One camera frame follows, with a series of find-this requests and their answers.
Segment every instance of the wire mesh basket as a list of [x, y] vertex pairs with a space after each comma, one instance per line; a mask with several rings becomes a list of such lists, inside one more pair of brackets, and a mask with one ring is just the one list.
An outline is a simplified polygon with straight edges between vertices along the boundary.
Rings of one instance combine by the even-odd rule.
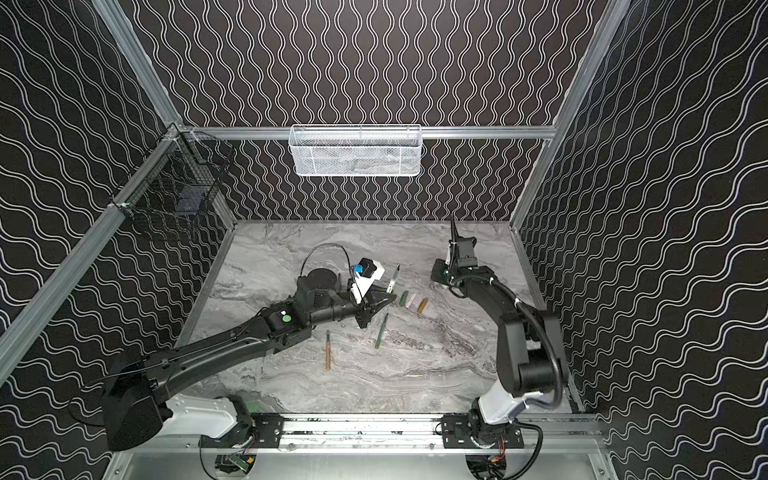
[[293, 125], [296, 174], [414, 177], [422, 169], [422, 128], [404, 125]]
[[226, 141], [183, 133], [120, 207], [131, 218], [134, 230], [151, 240], [194, 239], [233, 154]]

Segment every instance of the white wire basket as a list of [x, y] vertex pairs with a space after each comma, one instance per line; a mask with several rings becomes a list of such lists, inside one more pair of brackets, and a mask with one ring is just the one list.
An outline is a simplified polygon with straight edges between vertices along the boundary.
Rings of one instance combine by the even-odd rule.
[[293, 125], [296, 174], [414, 177], [422, 169], [421, 125]]

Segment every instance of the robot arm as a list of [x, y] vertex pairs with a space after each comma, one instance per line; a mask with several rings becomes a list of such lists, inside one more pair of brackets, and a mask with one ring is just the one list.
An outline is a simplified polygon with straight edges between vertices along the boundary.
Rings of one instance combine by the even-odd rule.
[[[493, 270], [479, 266], [476, 244], [474, 237], [460, 237], [452, 221], [448, 256], [435, 261], [431, 275], [455, 296], [475, 301], [498, 326], [498, 382], [474, 407], [483, 421], [476, 425], [507, 423], [528, 403], [556, 408], [562, 398], [565, 372], [558, 318], [526, 305], [498, 281]], [[541, 348], [529, 350], [528, 339], [539, 342]], [[543, 400], [546, 392], [552, 392], [549, 401]]]
[[362, 259], [355, 279], [340, 291], [336, 274], [312, 270], [296, 281], [296, 294], [263, 308], [225, 332], [140, 359], [120, 356], [101, 395], [110, 450], [138, 446], [174, 415], [166, 402], [188, 386], [246, 360], [276, 353], [312, 336], [312, 328], [354, 316], [361, 328], [396, 297], [372, 284], [380, 263]]

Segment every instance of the wavy line pattern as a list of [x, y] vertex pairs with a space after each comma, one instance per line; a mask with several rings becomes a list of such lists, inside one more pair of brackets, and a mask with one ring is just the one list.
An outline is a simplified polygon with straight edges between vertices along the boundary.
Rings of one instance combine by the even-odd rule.
[[0, 333], [164, 131], [87, 0], [0, 4]]
[[185, 123], [552, 124], [606, 0], [123, 0]]
[[[0, 3], [0, 327], [29, 299], [164, 132], [88, 0]], [[223, 239], [153, 243], [124, 224], [0, 386], [0, 480], [98, 480], [103, 429], [65, 412], [115, 355], [174, 344]], [[73, 409], [100, 422], [98, 387]]]
[[287, 142], [244, 141], [222, 192], [244, 220], [506, 221], [541, 140], [427, 141], [417, 177], [299, 177]]
[[757, 479], [768, 4], [633, 2], [521, 236], [625, 480]]
[[75, 395], [73, 410], [99, 423], [98, 386], [80, 387], [118, 353], [173, 346], [224, 232], [213, 213], [195, 243], [158, 244], [129, 222], [120, 228], [0, 387], [0, 479], [47, 478], [51, 465], [61, 469], [55, 478], [101, 478], [111, 458], [104, 430], [73, 422], [67, 402]]

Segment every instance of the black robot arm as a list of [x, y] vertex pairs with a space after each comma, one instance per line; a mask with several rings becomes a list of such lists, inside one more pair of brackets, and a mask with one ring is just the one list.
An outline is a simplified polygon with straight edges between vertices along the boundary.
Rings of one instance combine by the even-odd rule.
[[[561, 386], [565, 370], [558, 318], [526, 305], [498, 281], [493, 270], [479, 266], [476, 244], [474, 237], [460, 237], [452, 221], [448, 262], [435, 261], [432, 280], [452, 289], [456, 296], [458, 290], [460, 297], [475, 301], [496, 323], [496, 370], [507, 392], [521, 397], [526, 392], [554, 390], [551, 403], [559, 404], [562, 392], [556, 386]], [[540, 342], [542, 348], [528, 350], [528, 339]]]
[[[360, 263], [372, 262], [362, 259]], [[172, 415], [165, 402], [188, 386], [309, 339], [312, 328], [321, 323], [354, 316], [365, 328], [374, 314], [395, 299], [394, 294], [371, 285], [357, 303], [352, 280], [346, 291], [339, 291], [337, 279], [330, 270], [312, 270], [296, 281], [296, 294], [232, 329], [140, 359], [118, 357], [101, 395], [109, 448], [125, 450], [152, 438]]]

